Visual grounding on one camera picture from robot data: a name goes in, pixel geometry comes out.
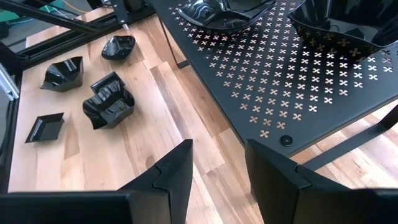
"glossy black plastic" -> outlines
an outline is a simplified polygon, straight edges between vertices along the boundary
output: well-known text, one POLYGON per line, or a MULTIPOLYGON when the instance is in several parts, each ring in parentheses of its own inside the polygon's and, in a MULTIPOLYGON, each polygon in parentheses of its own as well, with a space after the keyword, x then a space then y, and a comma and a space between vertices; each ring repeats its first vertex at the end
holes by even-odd
POLYGON ((83 102, 83 111, 93 124, 94 130, 114 128, 134 111, 134 97, 124 88, 124 83, 116 73, 93 86, 93 91, 97 92, 83 102))
POLYGON ((178 10, 188 22, 214 32, 236 32, 270 11, 275 0, 197 0, 178 10))
POLYGON ((0 195, 0 223, 184 224, 192 151, 192 140, 184 140, 117 191, 0 195))
POLYGON ((45 72, 44 82, 40 88, 63 93, 80 87, 83 84, 83 72, 83 57, 73 57, 53 63, 45 72))
POLYGON ((63 113, 37 117, 25 143, 58 139, 63 124, 62 117, 63 113))
POLYGON ((252 139, 245 157, 264 223, 398 222, 398 189, 351 190, 252 139))
POLYGON ((398 40, 395 0, 306 0, 288 17, 306 45, 351 61, 398 40))
POLYGON ((130 55, 135 44, 135 38, 130 35, 115 35, 105 44, 101 55, 106 60, 124 60, 130 55))

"green object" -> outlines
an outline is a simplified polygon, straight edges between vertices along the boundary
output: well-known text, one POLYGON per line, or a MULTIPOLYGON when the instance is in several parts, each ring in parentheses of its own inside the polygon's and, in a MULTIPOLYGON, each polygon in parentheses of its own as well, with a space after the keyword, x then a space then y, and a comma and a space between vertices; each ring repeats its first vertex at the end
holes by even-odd
MULTIPOLYGON (((63 8, 63 2, 62 0, 55 0, 54 2, 51 3, 53 6, 58 6, 63 8)), ((40 10, 43 10, 45 12, 47 12, 47 9, 49 9, 50 12, 54 11, 54 9, 51 6, 47 6, 47 8, 45 6, 41 7, 40 10)), ((9 11, 1 11, 0 12, 0 22, 6 22, 6 21, 11 21, 14 19, 20 19, 20 17, 13 13, 13 12, 9 12, 9 11)))

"black metal table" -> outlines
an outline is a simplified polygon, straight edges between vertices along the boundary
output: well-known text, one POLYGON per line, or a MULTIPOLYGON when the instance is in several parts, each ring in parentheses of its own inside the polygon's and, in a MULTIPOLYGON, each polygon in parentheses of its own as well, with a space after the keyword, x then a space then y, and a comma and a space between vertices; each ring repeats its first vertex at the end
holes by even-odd
MULTIPOLYGON (((255 139, 293 156, 398 98, 398 45, 357 64, 311 51, 286 16, 299 1, 278 0, 253 26, 233 35, 189 24, 177 12, 186 0, 152 3, 242 142, 255 139)), ((397 121, 395 107, 379 124, 305 166, 317 169, 397 121)))

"wooden board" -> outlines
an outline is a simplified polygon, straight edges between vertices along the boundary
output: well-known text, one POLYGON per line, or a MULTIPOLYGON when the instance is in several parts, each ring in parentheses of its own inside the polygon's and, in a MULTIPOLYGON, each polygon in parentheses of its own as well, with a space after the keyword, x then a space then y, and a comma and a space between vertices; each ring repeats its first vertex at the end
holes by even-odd
MULTIPOLYGON (((108 9, 83 16, 88 21, 108 9)), ((28 45, 57 35, 53 27, 28 45)), ((183 59, 173 42, 178 59, 183 59)), ((380 109, 294 156, 313 156, 378 122, 398 102, 380 109)), ((10 192, 112 190, 143 173, 185 138, 194 140, 193 183, 187 223, 262 223, 251 197, 244 151, 190 67, 177 69, 159 20, 150 17, 25 71, 12 158, 10 192), (124 64, 101 58, 113 35, 136 38, 124 64), (83 56, 83 86, 66 93, 40 90, 47 67, 83 56), (136 99, 136 110, 114 129, 92 129, 82 110, 90 85, 115 71, 136 99), (65 112, 57 141, 24 144, 37 116, 65 112)), ((351 188, 398 187, 398 126, 317 171, 351 188)))

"wooden surface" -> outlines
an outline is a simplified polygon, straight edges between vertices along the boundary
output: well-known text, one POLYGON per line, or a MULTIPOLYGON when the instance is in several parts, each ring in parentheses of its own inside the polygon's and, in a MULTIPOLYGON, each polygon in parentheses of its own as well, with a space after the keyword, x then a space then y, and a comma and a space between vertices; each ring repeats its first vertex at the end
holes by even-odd
MULTIPOLYGON (((84 20, 105 14, 97 9, 84 20)), ((28 45, 62 32, 53 27, 28 45)), ((177 69, 156 17, 55 57, 25 71, 12 159, 10 192, 111 190, 129 182, 185 138, 194 140, 187 223, 262 223, 249 193, 244 151, 190 67, 177 69), (124 64, 101 58, 114 34, 136 38, 124 64), (48 65, 83 56, 83 86, 66 93, 40 90, 48 65), (90 85, 116 71, 136 99, 133 115, 114 129, 92 129, 83 114, 90 85), (24 144, 37 116, 65 112, 57 141, 24 144)), ((305 162, 379 121, 394 102, 294 156, 305 162)), ((351 188, 398 187, 398 126, 317 171, 351 188)))

